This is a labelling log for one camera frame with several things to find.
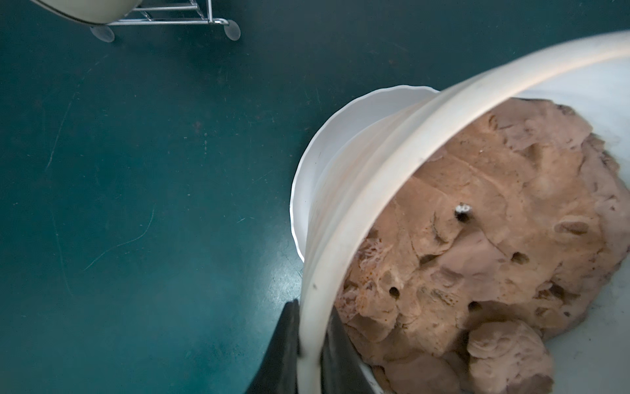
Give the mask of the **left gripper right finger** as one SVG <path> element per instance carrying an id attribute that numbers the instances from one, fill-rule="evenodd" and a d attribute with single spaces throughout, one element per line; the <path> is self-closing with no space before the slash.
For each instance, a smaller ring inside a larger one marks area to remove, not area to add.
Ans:
<path id="1" fill-rule="evenodd" d="M 336 308 L 332 309 L 323 345 L 322 393 L 369 394 L 372 387 L 360 368 L 360 359 L 352 345 Z"/>

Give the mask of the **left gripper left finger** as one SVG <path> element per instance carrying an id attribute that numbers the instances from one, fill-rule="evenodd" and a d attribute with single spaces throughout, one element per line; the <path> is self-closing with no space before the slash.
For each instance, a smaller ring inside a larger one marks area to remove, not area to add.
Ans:
<path id="1" fill-rule="evenodd" d="M 295 394 L 300 305 L 298 300 L 287 302 L 282 310 L 259 370 L 245 391 L 247 394 Z"/>

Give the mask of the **white ceramic pot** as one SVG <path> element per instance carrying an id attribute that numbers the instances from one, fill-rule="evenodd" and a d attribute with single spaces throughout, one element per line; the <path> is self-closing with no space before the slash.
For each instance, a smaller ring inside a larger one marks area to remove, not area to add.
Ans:
<path id="1" fill-rule="evenodd" d="M 402 85 L 348 103 L 309 143 L 291 189 L 291 231 L 304 261 L 300 392 L 322 390 L 321 354 L 335 295 L 379 213 L 449 138 L 512 97 L 548 99 L 576 110 L 628 180 L 628 31 L 557 44 L 441 92 Z"/>

